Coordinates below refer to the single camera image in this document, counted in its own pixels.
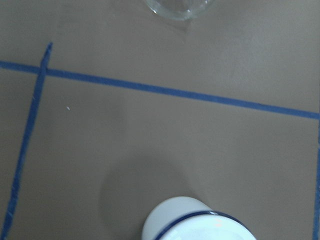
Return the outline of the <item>clear plastic funnel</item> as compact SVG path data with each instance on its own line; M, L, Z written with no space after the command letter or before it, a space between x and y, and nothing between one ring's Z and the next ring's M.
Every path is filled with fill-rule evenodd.
M207 11L214 0L144 0L156 15L175 21L194 19Z

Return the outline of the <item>brown paper table cover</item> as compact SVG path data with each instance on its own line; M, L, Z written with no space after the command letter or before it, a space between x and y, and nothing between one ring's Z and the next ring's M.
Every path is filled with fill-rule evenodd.
M259 240L317 240L320 3L0 3L0 215L8 240L138 240L190 196Z

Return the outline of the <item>white enamel mug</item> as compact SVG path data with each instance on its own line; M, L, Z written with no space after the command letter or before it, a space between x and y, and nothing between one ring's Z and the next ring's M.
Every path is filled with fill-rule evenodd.
M158 204L146 218L146 223L155 222L156 225L162 227L165 223L174 220L183 215L200 212L200 211L214 211L209 206L192 197L177 196L169 198Z

